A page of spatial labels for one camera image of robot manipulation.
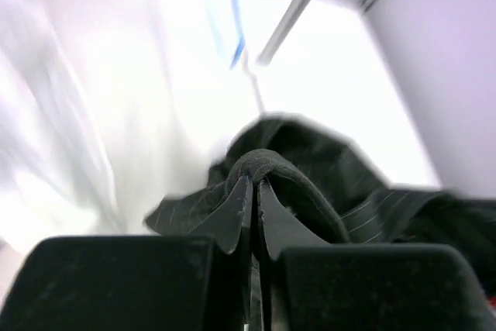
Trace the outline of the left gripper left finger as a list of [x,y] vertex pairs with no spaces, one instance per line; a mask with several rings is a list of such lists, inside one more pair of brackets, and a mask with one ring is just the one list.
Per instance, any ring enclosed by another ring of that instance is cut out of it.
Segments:
[[65,236],[26,258],[3,330],[241,330],[250,318],[253,186],[190,234]]

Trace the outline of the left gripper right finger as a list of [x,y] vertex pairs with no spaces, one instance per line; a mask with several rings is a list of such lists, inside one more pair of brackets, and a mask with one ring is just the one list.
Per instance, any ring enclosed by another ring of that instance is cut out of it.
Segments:
[[259,185],[265,330],[493,330],[462,255],[447,245],[329,244]]

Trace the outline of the black pinstriped shirt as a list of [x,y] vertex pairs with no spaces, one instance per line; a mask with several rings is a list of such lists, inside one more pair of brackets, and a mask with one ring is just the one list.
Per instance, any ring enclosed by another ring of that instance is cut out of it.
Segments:
[[145,223],[159,234],[188,233],[244,176],[267,179],[281,203],[330,242],[444,243],[472,260],[495,258],[494,201],[389,187],[343,138],[276,116],[243,130],[203,189],[164,198]]

